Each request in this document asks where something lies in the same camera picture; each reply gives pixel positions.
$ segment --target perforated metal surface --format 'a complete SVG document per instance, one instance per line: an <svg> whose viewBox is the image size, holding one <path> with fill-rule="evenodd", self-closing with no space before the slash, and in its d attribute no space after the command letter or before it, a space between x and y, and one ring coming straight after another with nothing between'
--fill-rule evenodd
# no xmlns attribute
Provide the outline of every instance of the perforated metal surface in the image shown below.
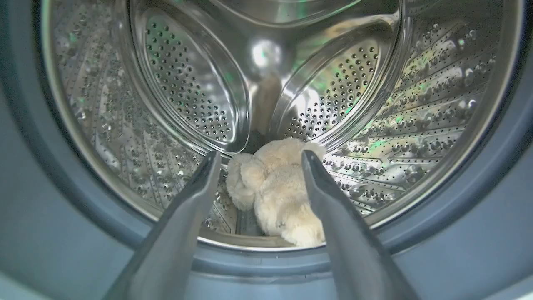
<svg viewBox="0 0 533 300"><path fill-rule="evenodd" d="M469 128L500 101L485 90L503 84L490 81L506 55L501 3L302 2L314 13L284 17L293 3L269 2L276 13L224 3L50 3L55 49L44 52L54 51L46 66L61 116L95 173L152 219L207 151L227 161L293 136L326 146L326 169L371 226L384 224L436 188L429 174L453 172L457 149L483 134ZM201 238L286 246L239 235L261 232L224 181L222 171L205 221L224 234Z"/></svg>

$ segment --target white fluffy toy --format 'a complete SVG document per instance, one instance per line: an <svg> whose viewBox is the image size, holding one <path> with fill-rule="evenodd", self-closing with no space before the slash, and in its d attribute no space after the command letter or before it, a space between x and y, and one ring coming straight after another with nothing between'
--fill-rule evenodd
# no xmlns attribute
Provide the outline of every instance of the white fluffy toy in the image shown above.
<svg viewBox="0 0 533 300"><path fill-rule="evenodd" d="M268 235L279 235L300 247L324 242L322 222L309 204L302 170L302 152L320 159L326 150L294 138L272 141L254 155L239 153L228 163L226 185L240 210L254 208L257 222Z"/></svg>

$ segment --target fluffy fur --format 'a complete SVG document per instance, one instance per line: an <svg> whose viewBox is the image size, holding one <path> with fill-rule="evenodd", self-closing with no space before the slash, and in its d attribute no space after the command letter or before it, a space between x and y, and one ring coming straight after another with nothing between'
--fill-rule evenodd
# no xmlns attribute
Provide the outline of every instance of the fluffy fur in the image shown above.
<svg viewBox="0 0 533 300"><path fill-rule="evenodd" d="M228 164L228 193L240 210L255 210L268 235L302 247L324 242L322 223L311 210L301 166L303 150L322 158L318 144L294 138L272 141L254 155L236 154Z"/></svg>

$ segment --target teddy bear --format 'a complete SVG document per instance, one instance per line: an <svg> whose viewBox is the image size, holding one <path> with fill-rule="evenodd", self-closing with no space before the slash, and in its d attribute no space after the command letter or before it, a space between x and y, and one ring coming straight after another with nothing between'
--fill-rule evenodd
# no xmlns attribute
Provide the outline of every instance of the teddy bear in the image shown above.
<svg viewBox="0 0 533 300"><path fill-rule="evenodd" d="M320 159L325 148L295 138L271 141L255 154L239 153L228 163L226 185L237 209L254 209L267 235L279 235L299 247L325 240L322 222L310 207L301 163L302 152Z"/></svg>

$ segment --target washing machine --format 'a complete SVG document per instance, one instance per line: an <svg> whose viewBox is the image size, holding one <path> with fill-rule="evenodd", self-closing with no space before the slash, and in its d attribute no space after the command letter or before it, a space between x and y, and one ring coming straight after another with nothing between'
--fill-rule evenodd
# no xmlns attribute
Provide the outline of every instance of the washing machine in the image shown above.
<svg viewBox="0 0 533 300"><path fill-rule="evenodd" d="M331 244L266 236L225 186L233 155L288 137L327 149L322 181L418 298L531 297L530 1L2 7L0 298L103 299L206 157L205 215L172 223L195 243L161 254L186 275L146 280L185 282L184 299L341 298Z"/></svg>

